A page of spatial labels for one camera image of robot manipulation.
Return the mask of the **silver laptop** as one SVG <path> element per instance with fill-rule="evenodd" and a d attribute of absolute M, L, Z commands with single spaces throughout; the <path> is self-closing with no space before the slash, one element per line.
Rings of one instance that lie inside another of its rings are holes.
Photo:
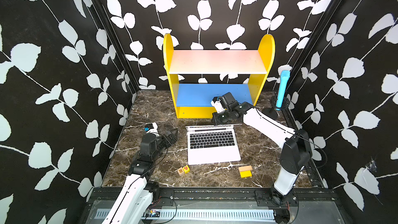
<path fill-rule="evenodd" d="M 188 165 L 241 160 L 233 124 L 190 125 L 186 130 Z"/>

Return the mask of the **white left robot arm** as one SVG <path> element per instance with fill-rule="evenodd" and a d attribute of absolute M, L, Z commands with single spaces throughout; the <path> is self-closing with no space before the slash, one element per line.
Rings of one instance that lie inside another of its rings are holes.
<path fill-rule="evenodd" d="M 159 134 L 157 128 L 146 127 L 140 150 L 129 168 L 122 190 L 104 224 L 137 224 L 151 203 L 159 199 L 159 184 L 150 181 L 156 161 L 178 140 L 178 129 Z"/>

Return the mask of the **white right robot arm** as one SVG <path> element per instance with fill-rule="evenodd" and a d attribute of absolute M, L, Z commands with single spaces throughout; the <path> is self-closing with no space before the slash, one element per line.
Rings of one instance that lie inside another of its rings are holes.
<path fill-rule="evenodd" d="M 268 198 L 276 206 L 284 205 L 299 174 L 312 157 L 308 133 L 303 129 L 294 130 L 278 123 L 247 102 L 228 103 L 215 97 L 211 105 L 216 109 L 216 112 L 212 114 L 212 120 L 216 125 L 242 117 L 244 124 L 260 131 L 282 149 L 279 158 L 280 171 Z"/>

